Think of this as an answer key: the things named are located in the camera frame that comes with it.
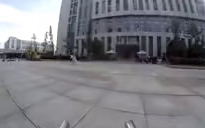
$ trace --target stone tile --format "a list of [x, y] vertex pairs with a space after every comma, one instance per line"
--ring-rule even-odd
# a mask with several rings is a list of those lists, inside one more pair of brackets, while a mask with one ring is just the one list
[[99, 105], [111, 109], [144, 113], [142, 101], [136, 94], [110, 92], [103, 97]]
[[4, 88], [0, 88], [0, 119], [10, 114], [19, 112]]
[[165, 116], [190, 114], [188, 102], [180, 96], [144, 95], [142, 98], [147, 114]]
[[116, 81], [116, 90], [149, 93], [149, 94], [175, 94], [192, 95], [193, 92], [178, 84], [169, 84], [171, 82], [161, 82], [161, 80], [152, 76], [114, 76]]
[[100, 96], [105, 93], [102, 89], [94, 89], [89, 87], [77, 87], [65, 95], [81, 100], [83, 102], [96, 102]]
[[0, 120], [0, 128], [35, 128], [21, 113]]
[[26, 110], [27, 115], [43, 128], [56, 128], [64, 120], [71, 124], [77, 121], [89, 108], [88, 105], [57, 97], [48, 102], [37, 104]]
[[205, 128], [192, 116], [147, 116], [148, 128]]
[[55, 82], [54, 79], [43, 79], [41, 81], [26, 81], [24, 83], [15, 84], [13, 86], [9, 86], [9, 90], [13, 92], [26, 92], [34, 89], [44, 88], [50, 85], [53, 85]]
[[52, 99], [55, 96], [57, 96], [55, 93], [42, 89], [36, 89], [28, 92], [13, 92], [15, 101], [23, 109], [37, 104], [38, 102]]
[[133, 120], [137, 128], [145, 128], [143, 115], [94, 108], [77, 124], [76, 128], [124, 128], [127, 120]]
[[47, 86], [44, 89], [60, 95], [60, 94], [64, 94], [67, 91], [71, 91], [77, 87], [78, 86], [75, 86], [73, 84], [70, 84], [64, 81], [56, 81], [55, 83]]
[[184, 97], [189, 103], [189, 108], [193, 116], [205, 123], [205, 99], [201, 97]]

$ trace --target sky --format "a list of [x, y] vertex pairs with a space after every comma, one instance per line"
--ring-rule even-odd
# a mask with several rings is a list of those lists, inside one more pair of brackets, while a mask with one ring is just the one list
[[59, 12], [62, 0], [0, 0], [0, 48], [10, 36], [43, 42], [45, 32], [52, 26], [57, 39]]

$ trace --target cloud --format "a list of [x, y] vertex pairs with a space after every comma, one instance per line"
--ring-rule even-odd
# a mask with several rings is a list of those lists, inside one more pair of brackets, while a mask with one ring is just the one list
[[37, 41], [43, 41], [45, 32], [49, 30], [49, 25], [52, 25], [54, 39], [56, 39], [60, 1], [54, 2], [54, 4], [52, 1], [54, 0], [45, 0], [45, 4], [41, 2], [32, 11], [22, 11], [0, 3], [0, 42], [4, 43], [9, 36], [28, 40], [33, 33], [36, 34]]

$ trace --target building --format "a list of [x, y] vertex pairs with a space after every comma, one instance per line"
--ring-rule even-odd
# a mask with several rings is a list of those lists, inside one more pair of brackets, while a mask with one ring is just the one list
[[86, 41], [99, 39], [104, 50], [124, 52], [121, 46], [162, 56], [173, 38], [173, 20], [181, 23], [187, 46], [190, 23], [203, 30], [205, 40], [205, 0], [63, 0], [57, 39], [57, 54], [68, 54], [73, 45], [79, 56], [86, 56]]
[[[40, 43], [37, 44], [37, 49], [42, 50], [42, 46]], [[9, 39], [5, 43], [5, 49], [11, 49], [11, 50], [18, 50], [18, 51], [25, 51], [29, 49], [33, 45], [33, 41], [27, 41], [27, 40], [20, 40], [16, 37], [9, 37]]]

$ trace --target paved plaza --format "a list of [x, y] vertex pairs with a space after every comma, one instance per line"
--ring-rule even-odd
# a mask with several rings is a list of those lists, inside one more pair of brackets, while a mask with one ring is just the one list
[[205, 70], [1, 62], [0, 128], [205, 128]]

